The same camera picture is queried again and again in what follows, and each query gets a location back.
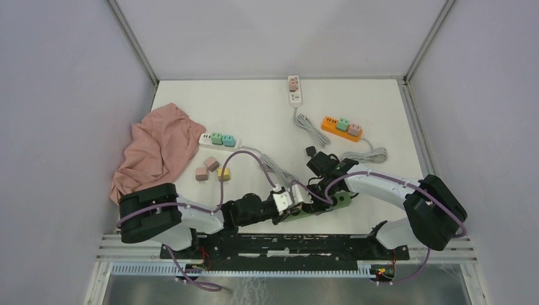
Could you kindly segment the green power strip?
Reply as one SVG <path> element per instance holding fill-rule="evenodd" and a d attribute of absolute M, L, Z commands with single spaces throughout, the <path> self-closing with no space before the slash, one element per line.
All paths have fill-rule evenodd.
<path fill-rule="evenodd" d="M 332 199 L 335 202 L 335 205 L 327 210 L 321 211 L 321 212 L 315 212 L 315 213 L 306 213 L 303 210 L 298 210 L 295 213 L 291 213 L 290 215 L 284 217 L 283 219 L 279 220 L 279 223 L 281 222 L 290 222 L 293 220 L 303 219 L 310 216 L 316 216 L 321 215 L 323 213 L 331 212 L 333 210 L 337 210 L 340 208 L 348 207 L 351 205 L 351 202 L 354 198 L 358 196 L 358 193 L 347 193 L 347 192 L 340 192 L 337 193 L 332 197 Z"/>

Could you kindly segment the yellow adapter plug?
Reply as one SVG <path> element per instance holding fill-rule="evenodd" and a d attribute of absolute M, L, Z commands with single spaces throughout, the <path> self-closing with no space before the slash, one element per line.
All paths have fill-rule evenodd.
<path fill-rule="evenodd" d="M 220 167 L 217 169 L 217 178 L 219 182 L 227 182 L 231 180 L 231 172 L 229 168 Z"/>

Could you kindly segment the pink adapter plug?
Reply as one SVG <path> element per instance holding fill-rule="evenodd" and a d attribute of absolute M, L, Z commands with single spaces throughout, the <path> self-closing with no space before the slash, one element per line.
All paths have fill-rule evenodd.
<path fill-rule="evenodd" d="M 195 170 L 195 180 L 197 182 L 205 182 L 209 178 L 209 169 L 207 167 L 198 167 Z"/>
<path fill-rule="evenodd" d="M 207 167 L 207 169 L 210 171 L 210 172 L 214 172 L 216 171 L 219 167 L 220 167 L 220 163 L 218 162 L 218 160 L 213 157 L 213 156 L 210 156 L 208 157 L 205 161 L 204 161 L 204 165 Z"/>

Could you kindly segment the teal USB adapter plug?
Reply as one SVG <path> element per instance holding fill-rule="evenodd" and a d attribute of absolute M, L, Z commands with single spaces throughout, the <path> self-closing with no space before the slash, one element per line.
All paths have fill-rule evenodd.
<path fill-rule="evenodd" d="M 232 135 L 223 135 L 222 144 L 225 147 L 234 147 L 236 145 L 236 139 Z"/>

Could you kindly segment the white USB power strip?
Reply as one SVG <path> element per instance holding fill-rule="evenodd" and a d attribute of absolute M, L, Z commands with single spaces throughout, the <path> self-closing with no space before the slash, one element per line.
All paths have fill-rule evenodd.
<path fill-rule="evenodd" d="M 211 140 L 211 134 L 209 133 L 203 133 L 201 134 L 199 138 L 199 146 L 201 148 L 205 149 L 213 149 L 217 151 L 227 151 L 227 152 L 235 152 L 242 148 L 242 141 L 240 139 L 235 139 L 235 145 L 234 146 L 225 146 L 225 145 L 216 145 L 212 143 Z"/>

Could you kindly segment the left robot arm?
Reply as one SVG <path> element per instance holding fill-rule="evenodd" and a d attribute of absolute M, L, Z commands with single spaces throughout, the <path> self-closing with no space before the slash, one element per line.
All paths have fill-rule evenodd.
<path fill-rule="evenodd" d="M 287 191 L 276 187 L 266 200 L 249 193 L 214 211 L 180 196 L 174 184 L 166 183 L 121 197 L 117 227 L 123 243 L 152 240 L 190 259 L 200 250 L 199 234 L 236 234 L 241 227 L 276 220 L 289 202 Z"/>

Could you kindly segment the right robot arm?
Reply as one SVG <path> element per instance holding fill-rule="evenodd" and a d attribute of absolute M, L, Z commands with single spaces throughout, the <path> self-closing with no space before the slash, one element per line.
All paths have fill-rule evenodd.
<path fill-rule="evenodd" d="M 377 198 L 405 212 L 404 218 L 381 222 L 374 228 L 367 251 L 375 259 L 384 259 L 404 245 L 422 244 L 442 251 L 452 239 L 467 235 L 467 211 L 436 175 L 428 174 L 422 179 L 398 177 L 323 152 L 314 154 L 306 166 L 319 179 L 307 187 L 314 204 L 310 213 L 336 206 L 340 192 Z"/>

